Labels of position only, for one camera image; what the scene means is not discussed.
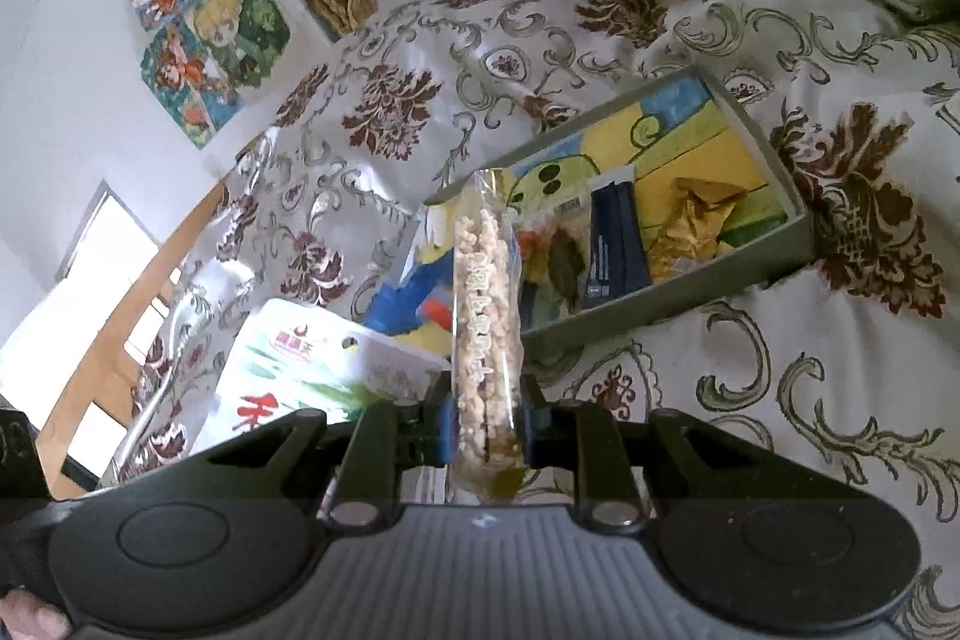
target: gray box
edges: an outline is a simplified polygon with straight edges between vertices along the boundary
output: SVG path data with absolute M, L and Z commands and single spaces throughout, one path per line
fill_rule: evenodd
M 756 283 L 776 280 L 806 266 L 816 258 L 813 220 L 789 172 L 739 103 L 702 68 L 682 68 L 669 76 L 638 82 L 635 87 L 613 101 L 541 134 L 526 145 L 521 145 L 489 163 L 487 167 L 510 167 L 553 143 L 608 118 L 665 84 L 685 76 L 696 77 L 704 83 L 731 129 L 736 131 L 744 145 L 752 152 L 784 208 L 786 222 L 762 237 L 752 239 L 732 252 L 702 263 L 691 271 L 592 309 L 579 311 L 565 319 L 525 330 L 521 336 L 524 349 L 530 355 L 554 353 L 560 348 L 587 344 L 656 320 L 667 319 L 714 299 L 741 292 L 745 287 Z M 466 182 L 467 178 L 464 177 L 449 188 L 438 191 L 427 203 L 440 204 L 452 199 Z

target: crumpled gold foil wrapper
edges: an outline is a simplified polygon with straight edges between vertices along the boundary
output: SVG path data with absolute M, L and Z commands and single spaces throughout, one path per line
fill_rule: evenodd
M 678 177 L 674 180 L 678 204 L 647 250 L 654 282 L 686 271 L 693 263 L 717 254 L 717 237 L 737 202 L 747 191 L 728 183 Z

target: barcode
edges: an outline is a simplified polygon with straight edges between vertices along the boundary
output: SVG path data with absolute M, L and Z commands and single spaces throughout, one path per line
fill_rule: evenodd
M 553 208 L 554 218 L 563 218 L 564 215 L 568 213 L 575 212 L 580 208 L 580 196 L 574 196 L 573 199 L 568 199 L 562 204 L 558 204 Z

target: white wall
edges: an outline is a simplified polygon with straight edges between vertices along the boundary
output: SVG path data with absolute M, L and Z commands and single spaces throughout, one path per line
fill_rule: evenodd
M 0 239 L 0 346 L 45 293 L 21 258 Z
M 5 0 L 0 40 L 23 44 L 0 62 L 0 236 L 42 287 L 56 270 L 102 180 L 163 241 L 266 128 L 282 98 L 328 55 L 298 0 L 279 0 L 299 30 L 270 85 L 202 151 L 140 80 L 150 37 L 127 0 Z M 381 0 L 381 6 L 409 0 Z M 30 23 L 28 10 L 35 2 Z

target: floral fabric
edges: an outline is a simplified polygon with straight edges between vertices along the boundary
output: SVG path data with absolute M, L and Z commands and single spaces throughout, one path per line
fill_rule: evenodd
M 549 397 L 620 420 L 680 408 L 882 496 L 923 544 L 901 627 L 960 638 L 956 9 L 441 0 L 372 18 L 227 180 L 150 357 L 166 380 L 109 480 L 188 451 L 251 309 L 286 296 L 360 319 L 426 196 L 637 79 L 698 63 L 779 149 L 821 260 L 528 369 Z M 517 500 L 571 487 L 531 472 Z

